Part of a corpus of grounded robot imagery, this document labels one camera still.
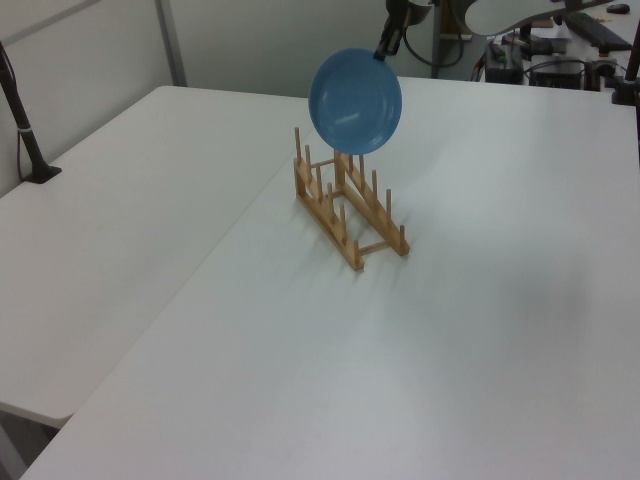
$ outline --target gray wall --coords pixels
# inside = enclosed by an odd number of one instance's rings
[[[306,97],[322,61],[348,47],[375,49],[384,0],[170,0],[190,87]],[[413,47],[431,58],[433,16],[413,27]],[[398,75],[430,76],[402,48]]]
[[[47,161],[171,84],[154,0],[100,0],[5,47]],[[15,123],[0,95],[0,196],[18,184],[15,158]],[[28,160],[23,166],[28,171]]]

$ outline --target white tabletop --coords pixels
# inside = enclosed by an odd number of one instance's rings
[[[291,154],[294,125],[311,128],[303,99],[160,88],[62,175],[2,198],[0,410],[61,426]]]
[[[634,110],[401,85],[408,257],[354,273],[284,165],[25,480],[637,476]]]

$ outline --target cable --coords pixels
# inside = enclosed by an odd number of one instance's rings
[[[411,55],[413,55],[415,58],[420,60],[425,65],[429,65],[430,67],[433,67],[433,68],[453,67],[460,60],[462,60],[462,56],[464,55],[464,41],[462,40],[462,32],[460,31],[460,25],[458,24],[458,19],[456,18],[455,14],[453,13],[453,9],[451,8],[451,0],[445,0],[445,2],[447,4],[447,8],[449,9],[449,12],[451,13],[451,18],[453,19],[453,26],[456,29],[456,35],[458,37],[458,45],[459,45],[459,48],[460,48],[460,52],[458,53],[458,58],[456,58],[453,62],[450,62],[450,63],[430,62],[429,60],[421,57],[413,48],[411,48],[411,45],[409,45],[409,40],[407,39],[407,31],[406,30],[405,30],[404,34],[402,35],[402,39],[404,40],[404,44],[407,47],[407,50],[409,50],[409,53],[411,53]]]
[[[20,181],[24,182],[24,178],[22,177],[22,167],[20,166],[20,131],[18,133],[18,146],[16,150],[18,151],[18,177],[20,177]]]
[[[7,52],[4,51],[4,49],[2,50],[2,58],[4,58],[5,63],[9,67],[9,74],[11,75],[11,81],[13,83],[15,83],[16,82],[16,74],[13,71],[13,65],[11,65],[11,61],[9,60],[9,56],[7,55]]]
[[[537,65],[534,65],[533,67],[527,68],[522,73],[524,75],[526,75],[527,73],[533,72],[534,70],[538,70],[539,68],[549,67],[551,65],[560,65],[562,63],[581,63],[582,65],[586,65],[587,64],[587,62],[585,62],[583,60],[578,60],[578,59],[551,60],[551,61],[548,61],[548,62],[539,63]]]

